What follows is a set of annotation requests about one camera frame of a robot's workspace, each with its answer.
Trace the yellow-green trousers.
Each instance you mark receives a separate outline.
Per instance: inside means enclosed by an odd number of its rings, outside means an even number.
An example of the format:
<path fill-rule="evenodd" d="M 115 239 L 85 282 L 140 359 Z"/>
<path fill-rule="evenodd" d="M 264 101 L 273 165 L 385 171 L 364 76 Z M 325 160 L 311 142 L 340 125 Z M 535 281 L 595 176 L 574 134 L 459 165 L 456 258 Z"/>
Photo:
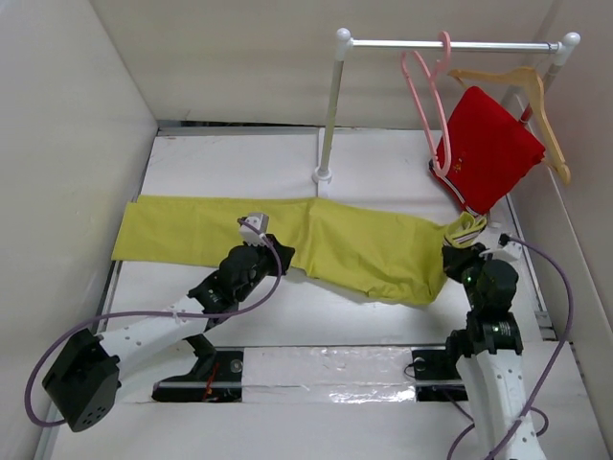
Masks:
<path fill-rule="evenodd" d="M 238 245 L 238 219 L 269 217 L 268 229 L 296 253 L 310 278 L 377 301 L 427 305 L 446 282 L 442 250 L 466 248 L 487 220 L 461 213 L 448 224 L 309 197 L 248 199 L 142 195 L 126 205 L 115 261 L 216 266 Z"/>

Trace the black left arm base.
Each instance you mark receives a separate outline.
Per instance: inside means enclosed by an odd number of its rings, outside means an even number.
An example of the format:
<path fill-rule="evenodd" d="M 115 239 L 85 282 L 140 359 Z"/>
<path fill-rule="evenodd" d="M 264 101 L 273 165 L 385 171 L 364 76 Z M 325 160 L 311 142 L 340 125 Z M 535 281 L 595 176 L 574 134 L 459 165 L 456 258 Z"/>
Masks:
<path fill-rule="evenodd" d="M 151 398 L 158 403 L 240 403 L 244 349 L 219 350 L 203 334 L 184 342 L 193 349 L 191 369 L 156 382 Z"/>

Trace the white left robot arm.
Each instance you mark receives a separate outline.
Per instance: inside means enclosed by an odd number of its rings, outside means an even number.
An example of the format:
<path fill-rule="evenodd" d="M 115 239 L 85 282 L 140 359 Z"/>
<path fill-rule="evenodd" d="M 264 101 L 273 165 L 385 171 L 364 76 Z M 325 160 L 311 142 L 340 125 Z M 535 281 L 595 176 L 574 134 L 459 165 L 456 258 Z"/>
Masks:
<path fill-rule="evenodd" d="M 280 280 L 295 253 L 267 234 L 257 245 L 232 248 L 217 270 L 163 310 L 114 331 L 94 334 L 81 327 L 69 333 L 42 381 L 63 422 L 74 432 L 97 424 L 113 407 L 130 371 L 182 340 L 192 347 L 180 358 L 180 368 L 193 380 L 207 378 L 216 349 L 204 334 L 246 313 L 242 302 L 264 278 Z"/>

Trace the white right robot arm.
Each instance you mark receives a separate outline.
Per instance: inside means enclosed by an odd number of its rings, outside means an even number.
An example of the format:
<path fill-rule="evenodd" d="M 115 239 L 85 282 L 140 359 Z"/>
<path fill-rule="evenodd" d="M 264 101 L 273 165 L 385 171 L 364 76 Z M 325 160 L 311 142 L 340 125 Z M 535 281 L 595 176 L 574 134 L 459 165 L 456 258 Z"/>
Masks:
<path fill-rule="evenodd" d="M 518 273 L 485 247 L 443 248 L 443 272 L 464 287 L 470 305 L 466 323 L 445 343 L 443 366 L 461 378 L 479 442 L 487 459 L 543 459 L 527 402 L 523 343 L 511 313 Z"/>

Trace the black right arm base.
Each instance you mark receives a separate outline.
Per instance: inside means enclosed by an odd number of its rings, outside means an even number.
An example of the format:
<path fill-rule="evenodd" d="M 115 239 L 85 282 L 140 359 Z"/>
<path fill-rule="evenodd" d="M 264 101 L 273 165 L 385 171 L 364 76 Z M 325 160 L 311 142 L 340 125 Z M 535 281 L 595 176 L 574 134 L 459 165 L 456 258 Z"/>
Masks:
<path fill-rule="evenodd" d="M 465 387 L 444 348 L 411 348 L 410 355 L 403 373 L 413 382 L 419 403 L 467 400 Z"/>

